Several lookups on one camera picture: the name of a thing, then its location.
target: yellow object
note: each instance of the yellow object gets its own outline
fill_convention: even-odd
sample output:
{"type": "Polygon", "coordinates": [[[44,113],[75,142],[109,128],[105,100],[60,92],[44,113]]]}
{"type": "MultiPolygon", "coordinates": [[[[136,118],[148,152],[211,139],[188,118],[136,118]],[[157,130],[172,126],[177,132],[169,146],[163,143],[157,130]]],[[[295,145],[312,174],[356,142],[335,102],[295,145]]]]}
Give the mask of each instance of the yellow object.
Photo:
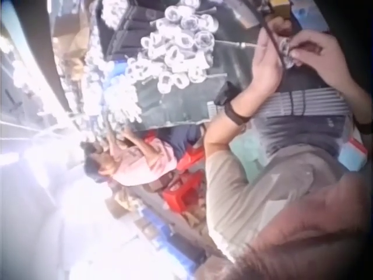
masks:
{"type": "Polygon", "coordinates": [[[275,16],[281,16],[284,19],[290,18],[290,2],[289,0],[269,0],[269,3],[274,11],[275,16]]]}

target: hair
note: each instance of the hair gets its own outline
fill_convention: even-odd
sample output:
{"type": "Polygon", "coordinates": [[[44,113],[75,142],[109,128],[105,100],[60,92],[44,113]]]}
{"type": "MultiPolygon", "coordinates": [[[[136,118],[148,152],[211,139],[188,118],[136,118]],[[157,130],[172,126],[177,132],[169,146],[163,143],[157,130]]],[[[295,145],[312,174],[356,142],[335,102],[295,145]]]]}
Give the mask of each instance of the hair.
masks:
{"type": "Polygon", "coordinates": [[[368,269],[366,252],[361,253],[366,236],[365,233],[332,233],[261,251],[246,246],[235,263],[227,261],[223,271],[211,279],[364,279],[357,278],[356,273],[364,277],[366,273],[362,271],[368,269]],[[322,267],[325,260],[330,261],[330,267],[322,267]]]}
{"type": "Polygon", "coordinates": [[[90,142],[80,143],[80,147],[84,151],[84,164],[83,169],[88,177],[90,177],[97,184],[104,183],[108,181],[108,178],[102,176],[98,171],[100,170],[100,165],[94,159],[90,157],[91,154],[96,153],[96,147],[90,142]]]}
{"type": "Polygon", "coordinates": [[[81,142],[80,147],[83,149],[85,157],[97,152],[96,147],[90,142],[81,142]]]}

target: table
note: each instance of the table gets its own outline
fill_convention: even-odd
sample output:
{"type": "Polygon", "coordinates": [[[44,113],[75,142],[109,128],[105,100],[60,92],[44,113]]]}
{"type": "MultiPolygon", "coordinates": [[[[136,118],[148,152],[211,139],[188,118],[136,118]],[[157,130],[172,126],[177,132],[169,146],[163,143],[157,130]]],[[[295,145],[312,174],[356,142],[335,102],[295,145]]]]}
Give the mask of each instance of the table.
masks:
{"type": "MultiPolygon", "coordinates": [[[[220,28],[215,35],[216,40],[256,42],[260,26],[245,30],[235,19],[232,11],[223,6],[217,7],[214,17],[220,22],[220,28]]],[[[156,80],[145,85],[137,85],[138,104],[143,111],[142,123],[132,123],[132,129],[141,131],[209,121],[212,117],[209,107],[214,107],[213,101],[227,81],[241,89],[250,84],[253,54],[254,49],[251,48],[239,50],[216,43],[213,53],[214,66],[210,73],[227,73],[227,77],[210,78],[201,84],[192,84],[184,90],[174,89],[166,95],[158,92],[156,80]]],[[[325,86],[313,70],[293,68],[284,75],[279,91],[289,92],[325,86]]]]}

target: hand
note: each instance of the hand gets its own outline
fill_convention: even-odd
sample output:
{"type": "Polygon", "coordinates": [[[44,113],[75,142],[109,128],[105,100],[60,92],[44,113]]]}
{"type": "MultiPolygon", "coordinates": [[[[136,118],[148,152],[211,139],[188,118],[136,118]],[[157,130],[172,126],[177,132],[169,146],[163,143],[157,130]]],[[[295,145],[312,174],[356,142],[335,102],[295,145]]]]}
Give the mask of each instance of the hand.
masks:
{"type": "Polygon", "coordinates": [[[135,134],[133,133],[133,131],[130,129],[129,126],[126,126],[124,128],[124,130],[122,131],[122,135],[127,138],[127,139],[131,139],[135,136],[135,134]]]}
{"type": "Polygon", "coordinates": [[[312,67],[329,86],[345,92],[354,81],[347,67],[338,41],[331,35],[312,30],[303,30],[290,41],[290,48],[295,48],[290,55],[300,63],[312,67]],[[318,50],[310,50],[302,45],[311,43],[318,50]]]}
{"type": "MultiPolygon", "coordinates": [[[[282,17],[276,17],[268,22],[268,27],[278,40],[278,34],[290,32],[291,23],[282,17]]],[[[255,49],[252,59],[251,88],[263,94],[271,95],[279,87],[283,74],[279,55],[274,47],[267,31],[262,28],[259,32],[258,47],[255,49]]]]}

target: plastic stool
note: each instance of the plastic stool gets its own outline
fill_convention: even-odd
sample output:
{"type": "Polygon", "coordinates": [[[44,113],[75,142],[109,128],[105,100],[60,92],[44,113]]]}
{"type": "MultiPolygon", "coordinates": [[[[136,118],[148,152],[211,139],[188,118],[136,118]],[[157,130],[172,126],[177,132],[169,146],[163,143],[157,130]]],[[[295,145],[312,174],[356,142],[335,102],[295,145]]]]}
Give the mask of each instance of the plastic stool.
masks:
{"type": "Polygon", "coordinates": [[[203,148],[203,146],[197,149],[190,147],[186,150],[185,155],[177,163],[176,169],[181,172],[184,172],[204,157],[205,149],[203,148]]]}
{"type": "Polygon", "coordinates": [[[162,192],[163,199],[170,209],[176,213],[187,210],[187,206],[198,203],[198,188],[204,173],[198,170],[194,173],[185,172],[173,185],[162,192]]]}
{"type": "Polygon", "coordinates": [[[155,139],[155,137],[156,137],[156,132],[154,130],[150,130],[146,134],[144,141],[149,144],[149,143],[151,143],[152,140],[155,139]]]}

